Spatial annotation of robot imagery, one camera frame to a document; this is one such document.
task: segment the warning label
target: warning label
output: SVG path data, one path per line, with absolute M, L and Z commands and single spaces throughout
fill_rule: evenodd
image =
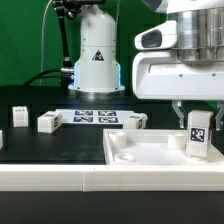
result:
M 103 55 L 101 54 L 100 50 L 98 50 L 94 55 L 93 61 L 104 61 Z

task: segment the small white cube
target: small white cube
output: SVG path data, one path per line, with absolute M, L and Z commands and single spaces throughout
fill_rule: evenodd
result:
M 13 126 L 27 127 L 29 125 L 27 107 L 13 107 Z
M 0 131 L 0 149 L 3 147 L 3 136 L 2 136 L 2 131 Z
M 62 113 L 48 111 L 44 115 L 38 117 L 38 132 L 52 133 L 61 126 Z
M 132 114 L 129 118 L 124 120 L 123 129 L 144 129 L 148 117 L 146 114 Z
M 188 115 L 188 140 L 186 153 L 190 156 L 206 158 L 211 148 L 210 122 L 213 113 L 192 111 Z

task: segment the white tray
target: white tray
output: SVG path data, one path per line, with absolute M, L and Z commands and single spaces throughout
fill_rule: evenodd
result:
M 124 133 L 126 146 L 114 148 L 111 134 Z M 224 156 L 214 147 L 204 158 L 186 155 L 186 149 L 168 148 L 168 136 L 187 135 L 185 130 L 104 130 L 104 152 L 107 165 L 223 165 Z

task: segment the white block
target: white block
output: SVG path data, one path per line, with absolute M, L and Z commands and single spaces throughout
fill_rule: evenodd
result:
M 52 133 L 61 126 L 62 113 L 48 111 L 44 115 L 38 117 L 38 132 Z
M 188 140 L 186 153 L 206 158 L 211 148 L 210 121 L 213 113 L 192 111 L 188 115 Z
M 27 127 L 29 125 L 27 107 L 13 107 L 12 112 L 14 127 Z
M 146 114 L 132 114 L 129 118 L 124 120 L 123 129 L 144 129 L 148 117 Z
M 184 133 L 175 133 L 168 136 L 168 148 L 170 149 L 185 149 L 187 137 Z
M 126 147 L 126 134 L 123 131 L 114 131 L 109 133 L 111 147 L 114 149 L 122 149 Z
M 0 131 L 0 149 L 3 147 L 2 131 Z

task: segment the black cable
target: black cable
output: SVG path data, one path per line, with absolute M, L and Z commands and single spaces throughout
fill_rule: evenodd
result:
M 55 76 L 36 77 L 35 79 L 33 79 L 33 81 L 38 79 L 57 79 L 57 78 L 71 78 L 71 76 L 70 75 L 55 75 Z
M 41 77 L 43 78 L 44 75 L 47 75 L 47 74 L 50 74 L 50 73 L 55 73 L 55 72 L 61 72 L 61 69 L 60 68 L 56 68 L 56 69 L 50 69 L 50 70 L 41 72 L 41 73 L 35 75 L 33 78 L 31 78 L 28 81 L 26 81 L 25 83 L 23 83 L 23 86 L 29 86 L 30 83 L 32 83 L 34 80 L 41 79 Z

